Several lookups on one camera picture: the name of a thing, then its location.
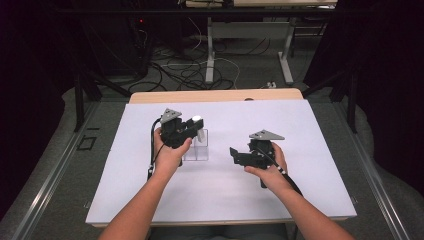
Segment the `black metal frame stand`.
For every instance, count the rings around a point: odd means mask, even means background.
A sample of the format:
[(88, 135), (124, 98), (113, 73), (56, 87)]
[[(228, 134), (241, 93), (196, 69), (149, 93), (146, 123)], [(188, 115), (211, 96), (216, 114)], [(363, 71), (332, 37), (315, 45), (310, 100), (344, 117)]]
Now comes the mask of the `black metal frame stand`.
[(132, 95), (130, 91), (125, 90), (93, 70), (87, 69), (85, 66), (77, 67), (73, 76), (76, 108), (75, 132), (78, 132), (85, 123), (84, 96), (87, 96), (91, 101), (100, 101), (102, 98), (98, 83), (105, 85), (124, 97)]
[(339, 70), (333, 75), (320, 81), (317, 85), (308, 87), (302, 91), (303, 97), (308, 97), (312, 93), (324, 88), (329, 84), (335, 84), (335, 87), (330, 92), (330, 100), (332, 102), (341, 102), (343, 97), (348, 98), (346, 110), (346, 122), (353, 133), (357, 133), (356, 128), (356, 102), (357, 102), (357, 87), (358, 87), (358, 71), (354, 67), (346, 67)]

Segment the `white tube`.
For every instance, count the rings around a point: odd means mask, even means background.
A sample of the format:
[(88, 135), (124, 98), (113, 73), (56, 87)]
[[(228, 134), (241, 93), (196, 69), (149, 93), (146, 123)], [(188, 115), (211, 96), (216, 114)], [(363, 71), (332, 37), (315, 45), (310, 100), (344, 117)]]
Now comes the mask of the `white tube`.
[(206, 135), (204, 131), (204, 121), (200, 115), (192, 117), (192, 121), (197, 129), (197, 139), (200, 143), (204, 143), (206, 140)]

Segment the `metal floor rail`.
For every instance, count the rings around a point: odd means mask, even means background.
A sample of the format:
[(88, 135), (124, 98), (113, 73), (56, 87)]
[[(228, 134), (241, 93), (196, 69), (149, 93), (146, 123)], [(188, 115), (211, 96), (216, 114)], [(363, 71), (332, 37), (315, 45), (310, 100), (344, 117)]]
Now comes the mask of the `metal floor rail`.
[(65, 124), (48, 145), (13, 211), (20, 212), (6, 240), (95, 240), (100, 230), (86, 222), (109, 143), (90, 103), (79, 131)]
[(407, 230), (405, 229), (394, 205), (385, 190), (383, 181), (362, 144), (359, 135), (354, 133), (347, 123), (347, 115), (342, 103), (333, 103), (333, 108), (337, 112), (338, 118), (342, 122), (343, 127), (350, 136), (355, 151), (359, 155), (358, 164), (360, 165), (368, 185), (373, 193), (374, 199), (382, 213), (385, 222), (394, 238), (394, 240), (411, 240)]

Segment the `person's left hand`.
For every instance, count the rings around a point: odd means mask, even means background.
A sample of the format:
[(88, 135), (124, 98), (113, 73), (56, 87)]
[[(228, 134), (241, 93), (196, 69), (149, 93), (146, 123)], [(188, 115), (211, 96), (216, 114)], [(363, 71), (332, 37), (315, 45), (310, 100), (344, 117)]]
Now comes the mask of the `person's left hand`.
[(169, 181), (181, 163), (182, 157), (189, 150), (192, 139), (188, 138), (178, 148), (174, 149), (164, 144), (161, 136), (154, 136), (155, 170), (153, 178)]

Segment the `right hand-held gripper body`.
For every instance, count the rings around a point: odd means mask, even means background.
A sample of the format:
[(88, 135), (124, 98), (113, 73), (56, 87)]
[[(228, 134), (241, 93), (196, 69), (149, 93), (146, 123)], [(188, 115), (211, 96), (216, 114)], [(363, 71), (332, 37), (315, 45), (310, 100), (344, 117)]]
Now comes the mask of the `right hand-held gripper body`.
[(271, 165), (277, 167), (281, 173), (285, 173), (275, 160), (275, 152), (272, 146), (273, 140), (284, 140), (283, 136), (268, 130), (261, 130), (249, 135), (248, 143), (250, 160), (247, 166), (266, 170)]

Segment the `white-legged desk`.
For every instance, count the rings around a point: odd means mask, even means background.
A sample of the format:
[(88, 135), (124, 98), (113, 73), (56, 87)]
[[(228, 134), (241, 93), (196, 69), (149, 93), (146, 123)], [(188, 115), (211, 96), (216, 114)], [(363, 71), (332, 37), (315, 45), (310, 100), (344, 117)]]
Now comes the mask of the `white-legged desk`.
[[(333, 10), (338, 0), (185, 0), (189, 8), (196, 10)], [(207, 18), (208, 59), (205, 81), (214, 81), (214, 41), (217, 39), (282, 39), (283, 49), (278, 53), (285, 83), (294, 83), (288, 55), (294, 39), (298, 17), (284, 17), (282, 20), (266, 19), (242, 22), (232, 16), (228, 23)]]

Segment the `clear plastic compartment organizer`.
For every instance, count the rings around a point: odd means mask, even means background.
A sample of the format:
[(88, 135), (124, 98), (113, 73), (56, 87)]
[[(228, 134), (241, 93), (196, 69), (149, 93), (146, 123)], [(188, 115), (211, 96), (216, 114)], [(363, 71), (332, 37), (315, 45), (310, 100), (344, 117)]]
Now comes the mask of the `clear plastic compartment organizer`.
[(198, 131), (189, 150), (183, 156), (184, 161), (207, 161), (209, 159), (208, 130)]

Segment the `black computer tower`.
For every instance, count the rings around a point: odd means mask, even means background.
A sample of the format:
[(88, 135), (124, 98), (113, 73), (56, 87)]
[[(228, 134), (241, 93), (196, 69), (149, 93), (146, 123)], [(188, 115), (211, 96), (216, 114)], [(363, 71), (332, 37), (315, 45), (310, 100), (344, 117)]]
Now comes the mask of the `black computer tower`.
[(144, 78), (148, 74), (148, 65), (152, 56), (153, 38), (150, 34), (150, 26), (141, 17), (130, 17), (128, 23), (130, 35), (140, 63), (137, 75), (140, 78)]

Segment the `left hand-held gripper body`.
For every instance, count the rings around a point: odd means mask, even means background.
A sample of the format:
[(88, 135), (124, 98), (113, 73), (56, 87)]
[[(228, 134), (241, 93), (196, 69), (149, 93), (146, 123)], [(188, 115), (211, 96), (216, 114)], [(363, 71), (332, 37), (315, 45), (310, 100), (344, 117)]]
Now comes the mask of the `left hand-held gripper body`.
[(188, 138), (187, 123), (181, 118), (182, 113), (167, 108), (161, 115), (161, 139), (171, 148), (179, 148)]

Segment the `person's right hand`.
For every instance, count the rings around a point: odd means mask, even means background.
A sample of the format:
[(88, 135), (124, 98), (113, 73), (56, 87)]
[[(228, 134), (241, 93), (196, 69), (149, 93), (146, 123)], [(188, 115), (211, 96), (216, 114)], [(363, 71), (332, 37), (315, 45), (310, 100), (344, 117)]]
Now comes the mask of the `person's right hand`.
[[(276, 163), (283, 170), (286, 170), (287, 164), (282, 149), (276, 143), (272, 143), (272, 146), (275, 152)], [(289, 183), (284, 179), (276, 166), (270, 166), (266, 170), (246, 166), (244, 171), (259, 177), (267, 186), (267, 188), (272, 191), (279, 199), (282, 199), (284, 193), (291, 189)]]

